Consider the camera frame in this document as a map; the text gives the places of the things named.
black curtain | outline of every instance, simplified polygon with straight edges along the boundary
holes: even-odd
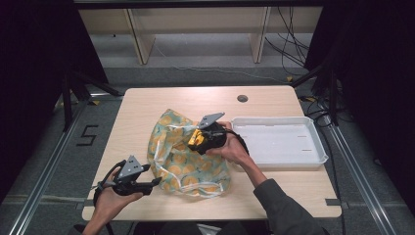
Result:
[[[0,202],[30,158],[70,70],[108,82],[70,0],[0,4]]]

sleeve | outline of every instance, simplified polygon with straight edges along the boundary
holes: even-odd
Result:
[[[323,229],[300,204],[290,198],[274,179],[267,179],[254,189],[268,216],[275,235],[325,234]]]

white tray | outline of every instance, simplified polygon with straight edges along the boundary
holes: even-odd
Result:
[[[329,159],[308,117],[235,117],[231,122],[262,170],[316,170]]]

patterned plastic bag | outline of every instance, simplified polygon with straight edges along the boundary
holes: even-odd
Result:
[[[147,158],[155,177],[162,177],[163,190],[215,197],[229,188],[229,169],[221,156],[200,155],[187,147],[196,128],[188,118],[167,110],[150,137]]]

person's right hand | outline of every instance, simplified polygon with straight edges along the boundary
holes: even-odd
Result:
[[[224,126],[226,129],[232,129],[232,125],[228,121],[219,121],[218,123]],[[244,167],[246,164],[251,164],[254,162],[253,159],[245,151],[238,138],[231,133],[227,133],[226,143],[222,147],[207,150],[207,155],[221,155],[228,162],[235,163],[242,167]]]
[[[227,129],[232,129],[230,122],[219,121],[218,123]],[[240,165],[247,173],[253,186],[256,188],[266,180],[266,176],[255,164],[251,156],[245,151],[245,148],[235,135],[227,133],[226,138],[226,143],[222,147],[207,150],[207,155],[221,155],[222,158],[226,159],[228,162]]]

